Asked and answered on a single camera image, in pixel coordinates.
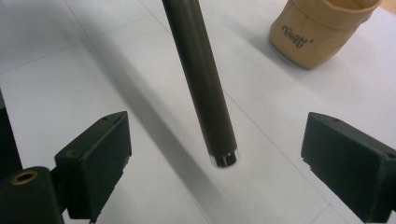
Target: rod tip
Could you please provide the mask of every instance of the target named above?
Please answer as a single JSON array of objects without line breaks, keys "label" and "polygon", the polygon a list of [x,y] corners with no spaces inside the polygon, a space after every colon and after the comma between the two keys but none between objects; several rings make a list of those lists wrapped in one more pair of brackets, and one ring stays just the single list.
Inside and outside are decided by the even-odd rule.
[{"label": "rod tip", "polygon": [[239,160],[238,149],[224,156],[215,157],[210,155],[210,161],[212,162],[212,164],[220,169],[230,167],[234,165],[238,160]]}]

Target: dark metal rod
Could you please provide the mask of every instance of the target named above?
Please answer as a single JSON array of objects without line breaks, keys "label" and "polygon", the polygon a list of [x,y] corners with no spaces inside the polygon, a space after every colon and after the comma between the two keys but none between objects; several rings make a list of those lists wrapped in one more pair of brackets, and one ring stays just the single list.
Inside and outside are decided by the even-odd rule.
[{"label": "dark metal rod", "polygon": [[163,0],[212,163],[227,167],[237,146],[198,0]]}]

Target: printed logo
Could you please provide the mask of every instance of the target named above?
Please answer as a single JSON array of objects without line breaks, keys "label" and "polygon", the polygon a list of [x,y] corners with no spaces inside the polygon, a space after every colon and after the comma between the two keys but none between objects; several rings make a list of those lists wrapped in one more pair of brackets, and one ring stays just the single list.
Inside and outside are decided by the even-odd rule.
[{"label": "printed logo", "polygon": [[312,40],[312,39],[309,40],[309,42],[308,42],[307,38],[305,38],[303,36],[296,35],[293,32],[293,29],[287,25],[282,26],[282,31],[284,32],[285,36],[287,36],[293,42],[293,44],[295,44],[297,49],[302,48],[305,43],[314,42],[314,40]]}]

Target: tan container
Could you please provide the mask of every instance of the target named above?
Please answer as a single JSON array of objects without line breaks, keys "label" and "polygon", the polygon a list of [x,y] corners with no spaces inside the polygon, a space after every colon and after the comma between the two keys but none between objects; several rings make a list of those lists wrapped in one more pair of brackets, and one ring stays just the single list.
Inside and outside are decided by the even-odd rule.
[{"label": "tan container", "polygon": [[289,0],[271,25],[271,43],[287,58],[311,69],[330,59],[381,0]]}]

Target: white table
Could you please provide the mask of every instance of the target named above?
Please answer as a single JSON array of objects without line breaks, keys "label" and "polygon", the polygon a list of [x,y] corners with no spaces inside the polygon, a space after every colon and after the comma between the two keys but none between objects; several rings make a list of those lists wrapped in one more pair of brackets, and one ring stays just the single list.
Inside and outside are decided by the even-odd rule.
[{"label": "white table", "polygon": [[268,41],[285,3],[201,1],[241,157],[219,170],[161,1],[0,0],[0,88],[23,166],[52,169],[97,119],[126,110],[133,155],[97,223],[361,223],[301,144],[314,111],[396,148],[396,17],[377,9],[306,71]]}]

